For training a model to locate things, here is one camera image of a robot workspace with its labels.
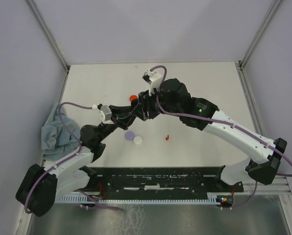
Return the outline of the purple earbud charging case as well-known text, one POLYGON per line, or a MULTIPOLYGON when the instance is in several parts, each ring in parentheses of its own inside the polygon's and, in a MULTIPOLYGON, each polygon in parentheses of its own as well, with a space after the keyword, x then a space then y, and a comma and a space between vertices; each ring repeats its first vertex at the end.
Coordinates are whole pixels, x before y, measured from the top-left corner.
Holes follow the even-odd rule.
POLYGON ((128 140, 128 141, 132 141, 132 140, 134 140, 134 138, 135 138, 135 133, 134 133, 134 132, 132 132, 132 131, 127 131, 127 132, 125 133, 125 139, 126 139, 126 140, 128 140))

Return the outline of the white earbud charging case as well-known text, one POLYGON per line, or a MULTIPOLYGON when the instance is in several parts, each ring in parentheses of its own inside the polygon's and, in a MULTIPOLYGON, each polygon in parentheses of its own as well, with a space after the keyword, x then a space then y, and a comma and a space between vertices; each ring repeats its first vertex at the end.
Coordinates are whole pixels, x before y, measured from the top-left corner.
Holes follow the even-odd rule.
POLYGON ((140 136, 135 136, 134 139, 133 139, 133 143, 134 143, 135 145, 140 145, 140 144, 143 143, 143 138, 140 137, 140 136))

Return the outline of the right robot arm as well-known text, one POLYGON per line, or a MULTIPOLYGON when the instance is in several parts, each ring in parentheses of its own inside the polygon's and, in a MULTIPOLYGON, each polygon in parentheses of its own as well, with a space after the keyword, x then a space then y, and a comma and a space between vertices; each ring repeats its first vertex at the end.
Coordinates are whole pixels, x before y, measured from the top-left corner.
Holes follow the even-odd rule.
POLYGON ((219 169, 214 179, 217 190, 226 191, 235 183, 248 179, 270 185, 277 175, 281 155, 287 146, 285 140, 272 140, 244 129, 217 105, 192 97, 178 79, 164 81, 152 93, 139 93, 135 102, 142 120, 154 119, 159 114, 179 117, 188 127, 215 135, 247 155, 247 159, 219 169))

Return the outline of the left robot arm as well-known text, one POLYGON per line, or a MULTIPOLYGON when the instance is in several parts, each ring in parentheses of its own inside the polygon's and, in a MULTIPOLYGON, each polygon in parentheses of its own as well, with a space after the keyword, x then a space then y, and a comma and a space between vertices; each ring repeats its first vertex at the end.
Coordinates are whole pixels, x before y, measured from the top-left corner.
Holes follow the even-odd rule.
POLYGON ((97 160, 106 145, 102 141, 116 129, 126 130, 136 118, 135 105, 92 106, 99 111, 99 125, 84 125, 76 138, 78 148, 50 166, 32 165, 26 172, 15 198, 24 206, 27 214, 43 216, 54 202, 63 196, 85 188, 97 187, 97 173, 88 164, 97 160))

